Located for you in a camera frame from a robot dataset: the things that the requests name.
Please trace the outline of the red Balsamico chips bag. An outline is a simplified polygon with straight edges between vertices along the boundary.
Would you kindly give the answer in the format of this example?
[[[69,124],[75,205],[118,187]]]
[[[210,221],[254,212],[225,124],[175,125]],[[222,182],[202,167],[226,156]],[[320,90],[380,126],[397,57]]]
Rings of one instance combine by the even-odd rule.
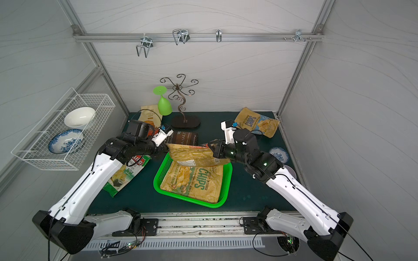
[[[229,159],[218,159],[208,147],[167,144],[169,154],[174,162],[182,166],[210,167],[229,164]]]

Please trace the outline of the green-label kettle chips bag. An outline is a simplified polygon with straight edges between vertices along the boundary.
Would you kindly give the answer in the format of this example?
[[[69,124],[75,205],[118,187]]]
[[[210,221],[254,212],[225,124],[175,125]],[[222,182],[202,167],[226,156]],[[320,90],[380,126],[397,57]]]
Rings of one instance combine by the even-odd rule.
[[[176,195],[217,203],[223,181],[223,166],[182,166],[172,162],[159,188]]]

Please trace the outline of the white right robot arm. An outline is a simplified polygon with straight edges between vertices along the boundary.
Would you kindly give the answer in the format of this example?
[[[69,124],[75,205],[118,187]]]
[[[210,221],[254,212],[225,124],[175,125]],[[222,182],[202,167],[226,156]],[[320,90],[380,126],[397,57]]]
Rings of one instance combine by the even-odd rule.
[[[296,218],[266,207],[259,213],[262,231],[282,231],[307,243],[324,261],[335,259],[353,224],[346,212],[338,213],[302,186],[274,155],[260,150],[254,134],[247,129],[227,128],[225,140],[213,140],[208,148],[218,159],[244,165],[246,172],[280,194],[301,215]]]

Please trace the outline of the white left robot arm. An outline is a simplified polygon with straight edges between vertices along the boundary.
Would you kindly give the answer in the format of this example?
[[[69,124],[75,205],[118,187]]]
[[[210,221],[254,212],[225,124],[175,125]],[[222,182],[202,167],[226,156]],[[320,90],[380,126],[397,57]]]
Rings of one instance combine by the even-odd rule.
[[[127,131],[108,139],[99,149],[89,169],[49,211],[38,211],[32,222],[48,240],[68,254],[83,250],[93,239],[114,232],[142,230],[140,213],[124,209],[112,214],[87,215],[91,203],[108,180],[135,156],[158,157],[168,152],[165,140],[173,133],[162,124],[158,131],[142,121],[132,120]]]

